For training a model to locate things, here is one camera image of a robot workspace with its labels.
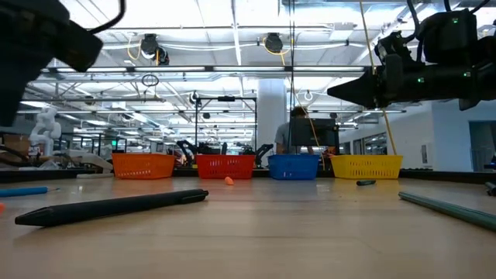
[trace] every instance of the yellow basket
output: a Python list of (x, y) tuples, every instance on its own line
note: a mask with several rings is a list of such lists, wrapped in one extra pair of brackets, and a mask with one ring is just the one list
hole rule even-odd
[(331, 158), (334, 176), (348, 179), (398, 179), (403, 156), (340, 155)]

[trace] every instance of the wooden table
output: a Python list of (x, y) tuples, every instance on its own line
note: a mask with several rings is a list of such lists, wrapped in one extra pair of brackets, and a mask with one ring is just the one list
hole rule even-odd
[[(410, 191), (496, 214), (484, 186), (431, 181), (38, 181), (3, 198), (0, 278), (494, 278), (496, 234), (398, 199)], [(17, 215), (191, 188), (208, 201), (37, 229)]]

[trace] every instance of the white pillar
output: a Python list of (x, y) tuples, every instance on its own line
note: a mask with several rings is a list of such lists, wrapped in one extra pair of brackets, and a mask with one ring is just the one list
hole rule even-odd
[[(258, 81), (257, 99), (257, 147), (262, 144), (274, 144), (279, 125), (286, 123), (286, 85), (284, 79), (260, 79)], [(267, 166), (267, 153), (262, 165)]]

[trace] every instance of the orange basket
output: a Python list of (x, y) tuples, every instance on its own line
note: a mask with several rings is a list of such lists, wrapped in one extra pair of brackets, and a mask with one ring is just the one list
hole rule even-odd
[(255, 155), (197, 155), (200, 178), (250, 179)]
[(115, 176), (122, 179), (158, 179), (172, 176), (175, 157), (149, 153), (114, 153)]

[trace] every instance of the orange ball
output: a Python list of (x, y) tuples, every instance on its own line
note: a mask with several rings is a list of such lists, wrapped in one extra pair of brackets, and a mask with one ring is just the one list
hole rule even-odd
[(224, 179), (224, 181), (226, 181), (226, 184), (229, 185), (229, 186), (233, 186), (234, 185), (234, 181), (230, 177), (226, 177)]

